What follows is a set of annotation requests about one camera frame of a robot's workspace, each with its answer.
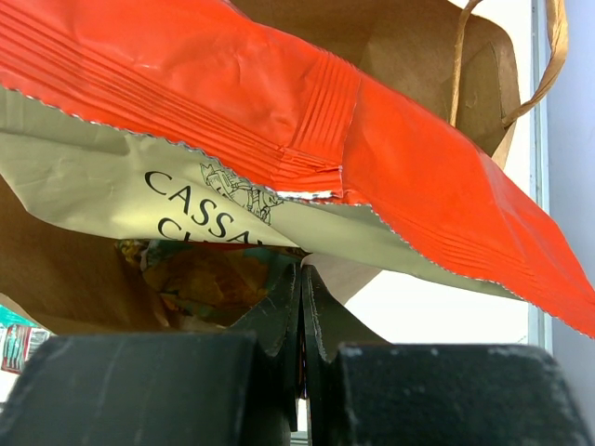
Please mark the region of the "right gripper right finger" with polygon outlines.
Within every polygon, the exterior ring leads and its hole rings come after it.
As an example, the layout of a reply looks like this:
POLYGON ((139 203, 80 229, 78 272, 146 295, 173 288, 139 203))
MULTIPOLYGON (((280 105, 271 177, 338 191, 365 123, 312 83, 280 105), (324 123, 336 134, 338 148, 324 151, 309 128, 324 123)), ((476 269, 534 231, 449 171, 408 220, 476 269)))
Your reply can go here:
POLYGON ((392 344, 301 271, 314 445, 590 445, 559 364, 527 345, 392 344))

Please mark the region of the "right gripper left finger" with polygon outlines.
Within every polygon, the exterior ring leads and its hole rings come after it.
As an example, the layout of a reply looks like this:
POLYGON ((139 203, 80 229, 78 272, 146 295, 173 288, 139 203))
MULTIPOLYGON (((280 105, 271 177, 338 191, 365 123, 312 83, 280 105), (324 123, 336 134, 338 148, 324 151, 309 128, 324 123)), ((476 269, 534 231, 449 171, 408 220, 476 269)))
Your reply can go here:
POLYGON ((1 414, 5 445, 286 445, 298 426, 300 272, 218 334, 55 336, 1 414))

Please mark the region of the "kraft crispy chips bag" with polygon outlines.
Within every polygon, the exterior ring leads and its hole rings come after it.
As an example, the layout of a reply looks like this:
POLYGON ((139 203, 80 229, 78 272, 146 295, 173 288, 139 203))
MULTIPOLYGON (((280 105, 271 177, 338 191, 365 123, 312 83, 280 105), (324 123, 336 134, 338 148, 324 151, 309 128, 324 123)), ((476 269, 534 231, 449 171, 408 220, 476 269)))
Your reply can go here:
POLYGON ((213 328, 234 324, 308 255, 298 247, 233 243, 125 239, 116 246, 168 309, 213 328))

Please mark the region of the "teal Fox's mint candy bag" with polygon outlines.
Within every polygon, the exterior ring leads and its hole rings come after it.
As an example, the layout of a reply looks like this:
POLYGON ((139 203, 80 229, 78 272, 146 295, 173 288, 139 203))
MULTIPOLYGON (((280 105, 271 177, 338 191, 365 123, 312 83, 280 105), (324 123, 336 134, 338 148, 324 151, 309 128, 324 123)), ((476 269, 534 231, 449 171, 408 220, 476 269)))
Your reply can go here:
POLYGON ((1 307, 1 370, 21 374, 35 351, 53 334, 16 312, 1 307))

